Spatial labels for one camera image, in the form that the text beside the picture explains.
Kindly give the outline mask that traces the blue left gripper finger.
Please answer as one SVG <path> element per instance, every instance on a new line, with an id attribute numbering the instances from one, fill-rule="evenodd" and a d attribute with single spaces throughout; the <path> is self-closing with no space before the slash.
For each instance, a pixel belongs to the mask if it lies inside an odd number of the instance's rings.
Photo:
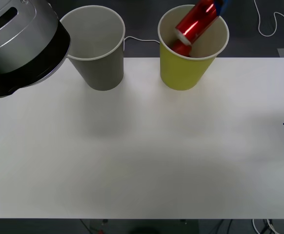
<path id="1" fill-rule="evenodd" d="M 218 16 L 224 13 L 229 3 L 230 0 L 214 0 L 214 5 Z"/>

